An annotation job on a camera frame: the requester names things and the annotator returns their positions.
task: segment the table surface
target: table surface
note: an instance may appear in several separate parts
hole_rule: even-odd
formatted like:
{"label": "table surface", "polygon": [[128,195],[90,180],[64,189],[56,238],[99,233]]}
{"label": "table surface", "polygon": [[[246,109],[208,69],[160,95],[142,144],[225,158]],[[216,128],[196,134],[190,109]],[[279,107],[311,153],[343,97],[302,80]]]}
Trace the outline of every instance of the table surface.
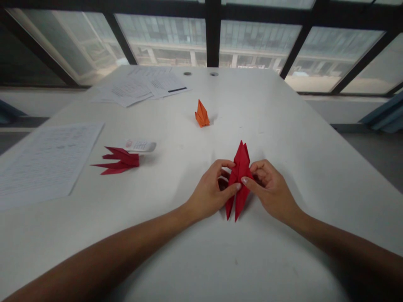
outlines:
{"label": "table surface", "polygon": [[[124,78],[124,66],[100,82]],[[183,72],[191,71],[191,76]],[[209,73],[215,71],[219,76]],[[270,70],[174,68],[193,90],[130,108],[70,104],[44,126],[105,122],[66,198],[0,213],[0,299],[92,243],[184,203],[216,159],[233,159],[240,140],[251,161],[269,159],[301,208],[403,255],[402,195]],[[194,118],[197,100],[211,125]],[[141,166],[101,176],[125,138],[156,141]],[[0,157],[5,164],[20,142]],[[332,264],[270,217],[250,194],[234,223],[224,211],[164,246],[111,296],[124,301],[340,301],[348,299]]]}

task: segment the forearm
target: forearm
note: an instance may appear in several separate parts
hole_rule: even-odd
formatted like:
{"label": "forearm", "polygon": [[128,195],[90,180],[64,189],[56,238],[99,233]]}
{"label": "forearm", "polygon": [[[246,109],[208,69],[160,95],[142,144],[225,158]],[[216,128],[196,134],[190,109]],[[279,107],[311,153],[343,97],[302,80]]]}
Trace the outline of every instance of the forearm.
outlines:
{"label": "forearm", "polygon": [[403,258],[399,255],[307,214],[288,225],[361,277],[397,290],[403,286]]}
{"label": "forearm", "polygon": [[63,261],[5,301],[84,301],[105,294],[195,223],[185,206],[112,235]]}

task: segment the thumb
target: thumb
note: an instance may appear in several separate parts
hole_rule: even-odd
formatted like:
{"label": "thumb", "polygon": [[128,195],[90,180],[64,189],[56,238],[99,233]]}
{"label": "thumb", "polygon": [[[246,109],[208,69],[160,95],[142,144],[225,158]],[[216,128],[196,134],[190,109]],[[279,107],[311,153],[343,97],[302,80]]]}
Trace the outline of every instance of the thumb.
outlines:
{"label": "thumb", "polygon": [[230,185],[225,190],[223,190],[221,193],[224,195],[225,201],[227,201],[232,196],[234,196],[241,189],[241,187],[242,187],[242,185],[237,182],[237,183]]}
{"label": "thumb", "polygon": [[261,187],[257,182],[249,177],[242,177],[242,183],[247,187],[252,193],[260,197],[263,193],[264,188]]}

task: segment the wrist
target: wrist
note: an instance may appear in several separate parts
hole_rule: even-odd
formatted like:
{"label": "wrist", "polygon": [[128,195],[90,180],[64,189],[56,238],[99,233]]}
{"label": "wrist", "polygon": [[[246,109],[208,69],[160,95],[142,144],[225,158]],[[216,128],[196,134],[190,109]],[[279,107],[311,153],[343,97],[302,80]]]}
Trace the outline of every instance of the wrist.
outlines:
{"label": "wrist", "polygon": [[176,209],[176,211],[179,219],[186,225],[186,227],[190,227],[201,220],[197,213],[189,206],[188,202],[181,205]]}
{"label": "wrist", "polygon": [[296,212],[293,216],[292,219],[289,219],[286,224],[297,231],[298,233],[305,232],[309,228],[310,221],[312,220],[312,217],[306,214],[304,211],[299,209],[298,212]]}

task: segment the floor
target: floor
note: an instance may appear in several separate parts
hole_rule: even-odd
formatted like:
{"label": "floor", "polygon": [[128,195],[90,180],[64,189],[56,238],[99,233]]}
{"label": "floor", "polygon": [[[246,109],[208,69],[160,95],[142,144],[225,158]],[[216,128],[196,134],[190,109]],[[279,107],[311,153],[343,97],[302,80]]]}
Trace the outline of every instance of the floor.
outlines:
{"label": "floor", "polygon": [[[0,155],[27,134],[28,132],[1,132],[0,130]],[[403,133],[344,133],[341,135],[403,193]]]}

